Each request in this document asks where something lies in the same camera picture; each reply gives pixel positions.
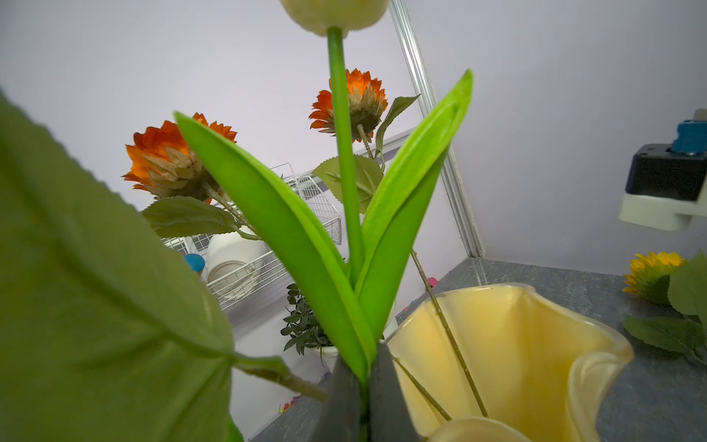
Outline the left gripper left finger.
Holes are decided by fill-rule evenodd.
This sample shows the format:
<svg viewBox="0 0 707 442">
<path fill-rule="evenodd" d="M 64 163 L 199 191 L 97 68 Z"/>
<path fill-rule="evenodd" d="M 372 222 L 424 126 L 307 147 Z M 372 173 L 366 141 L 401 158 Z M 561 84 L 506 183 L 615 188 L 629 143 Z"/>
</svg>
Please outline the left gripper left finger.
<svg viewBox="0 0 707 442">
<path fill-rule="evenodd" d="M 329 398 L 309 441 L 352 442 L 361 440 L 360 382 L 342 357 L 331 377 Z"/>
</svg>

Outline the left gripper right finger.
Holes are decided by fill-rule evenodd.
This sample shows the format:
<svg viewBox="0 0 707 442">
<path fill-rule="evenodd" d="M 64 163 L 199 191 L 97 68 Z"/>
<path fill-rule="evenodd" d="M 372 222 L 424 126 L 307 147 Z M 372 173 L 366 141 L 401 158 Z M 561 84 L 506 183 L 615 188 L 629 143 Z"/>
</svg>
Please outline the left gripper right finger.
<svg viewBox="0 0 707 442">
<path fill-rule="evenodd" d="M 377 346 L 368 387 L 368 440 L 419 441 L 410 417 L 392 355 L 386 344 Z"/>
</svg>

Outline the yellow fluted vase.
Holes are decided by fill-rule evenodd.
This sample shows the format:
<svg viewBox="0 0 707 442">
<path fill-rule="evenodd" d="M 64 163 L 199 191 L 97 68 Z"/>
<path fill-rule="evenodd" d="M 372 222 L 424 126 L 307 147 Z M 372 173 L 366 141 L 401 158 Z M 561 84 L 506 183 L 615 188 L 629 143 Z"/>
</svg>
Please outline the yellow fluted vase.
<svg viewBox="0 0 707 442">
<path fill-rule="evenodd" d="M 530 285 L 421 304 L 388 339 L 416 432 L 430 441 L 596 441 L 633 348 Z"/>
</svg>

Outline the cream gerbera flower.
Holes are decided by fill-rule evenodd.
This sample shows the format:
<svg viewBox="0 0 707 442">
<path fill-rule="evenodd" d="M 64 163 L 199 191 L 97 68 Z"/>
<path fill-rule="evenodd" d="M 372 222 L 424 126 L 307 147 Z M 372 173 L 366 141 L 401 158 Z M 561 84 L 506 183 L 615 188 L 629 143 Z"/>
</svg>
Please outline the cream gerbera flower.
<svg viewBox="0 0 707 442">
<path fill-rule="evenodd" d="M 227 441 L 234 368 L 326 397 L 238 354 L 182 256 L 3 99 L 1 438 Z"/>
</svg>

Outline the orange gerbera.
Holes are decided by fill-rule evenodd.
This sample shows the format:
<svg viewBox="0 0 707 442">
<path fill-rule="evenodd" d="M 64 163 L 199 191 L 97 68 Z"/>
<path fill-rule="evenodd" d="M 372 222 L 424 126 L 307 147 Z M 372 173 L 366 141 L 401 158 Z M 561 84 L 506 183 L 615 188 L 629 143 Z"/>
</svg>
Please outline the orange gerbera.
<svg viewBox="0 0 707 442">
<path fill-rule="evenodd" d="M 344 185 L 351 183 L 356 198 L 353 209 L 366 220 L 374 197 L 392 165 L 382 156 L 382 138 L 388 126 L 416 99 L 397 97 L 388 101 L 381 81 L 371 77 L 370 73 L 353 70 L 345 74 L 342 90 L 329 88 L 319 93 L 309 116 L 311 127 L 336 137 L 346 149 L 361 142 L 366 147 L 366 154 L 352 156 L 352 172 L 342 169 L 340 158 L 330 158 L 316 167 L 314 173 L 338 200 L 344 198 Z M 380 311 L 390 311 L 407 263 L 419 261 L 414 242 L 405 244 L 405 252 L 394 250 L 395 244 L 401 241 L 398 235 L 387 237 L 380 246 L 374 246 L 366 238 L 364 225 L 366 261 L 362 278 L 372 285 L 368 299 Z"/>
<path fill-rule="evenodd" d="M 165 121 L 134 134 L 126 151 L 132 166 L 123 179 L 154 196 L 155 202 L 142 215 L 158 237 L 234 233 L 250 241 L 260 238 L 176 123 Z"/>
</svg>

